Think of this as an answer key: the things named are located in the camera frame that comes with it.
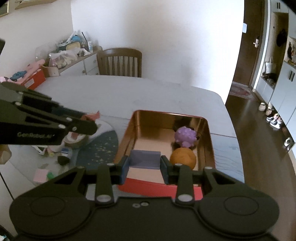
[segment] wooden chair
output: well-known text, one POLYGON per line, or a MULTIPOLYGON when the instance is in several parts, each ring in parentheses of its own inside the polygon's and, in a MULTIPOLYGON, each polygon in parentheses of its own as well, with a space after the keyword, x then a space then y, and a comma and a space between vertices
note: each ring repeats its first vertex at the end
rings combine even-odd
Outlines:
POLYGON ((135 77, 135 58, 137 58, 137 77, 142 77, 142 53, 136 49, 107 49, 98 52, 97 58, 100 75, 130 77, 135 77))

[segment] orange toy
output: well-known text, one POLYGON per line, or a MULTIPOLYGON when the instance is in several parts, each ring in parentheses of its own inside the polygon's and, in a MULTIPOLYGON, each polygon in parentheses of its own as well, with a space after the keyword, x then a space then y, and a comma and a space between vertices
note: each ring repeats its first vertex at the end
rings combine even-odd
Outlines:
POLYGON ((196 165, 196 156, 189 148, 178 148, 170 156, 170 162, 172 164, 181 163, 187 165, 193 170, 196 165))

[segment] gray block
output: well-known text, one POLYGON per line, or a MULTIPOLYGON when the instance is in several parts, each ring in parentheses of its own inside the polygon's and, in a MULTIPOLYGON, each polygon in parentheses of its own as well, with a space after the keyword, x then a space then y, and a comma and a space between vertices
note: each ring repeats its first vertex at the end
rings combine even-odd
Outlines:
POLYGON ((160 151, 131 150, 130 167, 160 169, 160 151))

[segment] wooden floor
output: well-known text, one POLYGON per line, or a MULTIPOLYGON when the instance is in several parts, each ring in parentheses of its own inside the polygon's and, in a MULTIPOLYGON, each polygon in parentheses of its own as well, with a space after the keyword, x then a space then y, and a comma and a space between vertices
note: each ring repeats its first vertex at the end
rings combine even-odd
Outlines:
POLYGON ((296 241, 296 175, 284 148, 284 134, 258 111, 259 103, 228 96, 226 108, 237 134, 245 183, 272 196, 280 217, 272 233, 280 241, 296 241))

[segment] brown door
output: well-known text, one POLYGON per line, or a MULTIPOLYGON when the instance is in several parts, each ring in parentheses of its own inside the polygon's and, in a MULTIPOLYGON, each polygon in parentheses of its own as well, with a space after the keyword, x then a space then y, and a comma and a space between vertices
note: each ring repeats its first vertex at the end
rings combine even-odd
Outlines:
POLYGON ((263 34, 263 2, 262 0, 244 0, 244 23, 247 24, 247 32, 242 34, 237 67, 233 77, 234 82, 244 85, 249 85, 254 66, 258 61, 257 54, 259 54, 263 34), (256 38, 259 39, 257 48, 253 44, 256 38))

